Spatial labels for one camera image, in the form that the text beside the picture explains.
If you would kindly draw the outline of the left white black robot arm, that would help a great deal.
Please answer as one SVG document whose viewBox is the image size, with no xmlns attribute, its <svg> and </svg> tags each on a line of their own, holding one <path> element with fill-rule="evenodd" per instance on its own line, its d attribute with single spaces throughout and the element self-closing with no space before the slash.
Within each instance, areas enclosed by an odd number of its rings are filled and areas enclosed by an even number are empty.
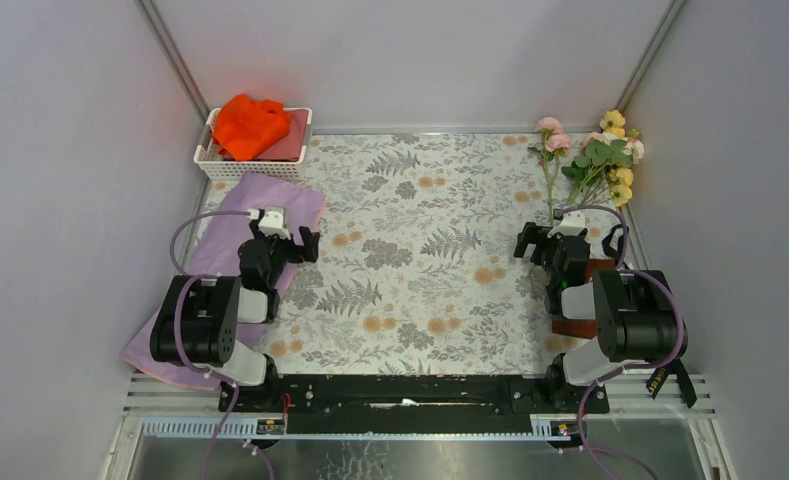
<svg viewBox="0 0 789 480">
<path fill-rule="evenodd" d="M 273 360 L 237 339 L 238 324 L 271 323 L 281 294 L 277 284 L 289 264 L 319 258 L 320 233 L 299 228 L 300 243 L 287 230 L 278 233 L 250 225 L 252 238 L 237 250 L 237 275 L 178 275 L 168 289 L 149 336 L 149 353 L 159 363 L 184 366 L 206 378 L 242 387 L 242 398 L 258 411 L 279 401 Z"/>
</svg>

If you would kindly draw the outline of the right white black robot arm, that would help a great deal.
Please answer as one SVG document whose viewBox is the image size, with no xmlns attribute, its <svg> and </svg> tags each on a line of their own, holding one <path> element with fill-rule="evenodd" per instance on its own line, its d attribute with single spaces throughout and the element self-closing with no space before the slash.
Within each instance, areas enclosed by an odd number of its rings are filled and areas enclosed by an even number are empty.
<svg viewBox="0 0 789 480">
<path fill-rule="evenodd" d="M 650 368 L 646 388 L 657 396 L 664 381 L 676 376 L 688 403 L 694 391 L 682 356 L 688 346 L 685 322 L 659 271 L 625 271 L 594 266 L 585 230 L 552 232 L 533 222 L 518 234 L 514 255 L 543 268 L 545 309 L 557 320 L 593 327 L 587 343 L 558 355 L 548 367 L 545 402 L 567 412 L 589 385 L 612 371 Z"/>
</svg>

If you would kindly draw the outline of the yellow fake flower bunch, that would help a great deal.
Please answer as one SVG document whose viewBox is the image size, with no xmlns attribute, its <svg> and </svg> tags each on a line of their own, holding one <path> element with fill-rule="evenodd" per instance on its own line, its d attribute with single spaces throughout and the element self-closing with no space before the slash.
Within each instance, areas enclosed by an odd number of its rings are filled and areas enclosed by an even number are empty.
<svg viewBox="0 0 789 480">
<path fill-rule="evenodd" d="M 609 200 L 615 208 L 624 207 L 633 197 L 634 167 L 645 153 L 641 132 L 628 127 L 620 110 L 606 111 L 599 130 L 589 133 L 571 162 L 561 168 L 571 185 L 564 206 Z"/>
</svg>

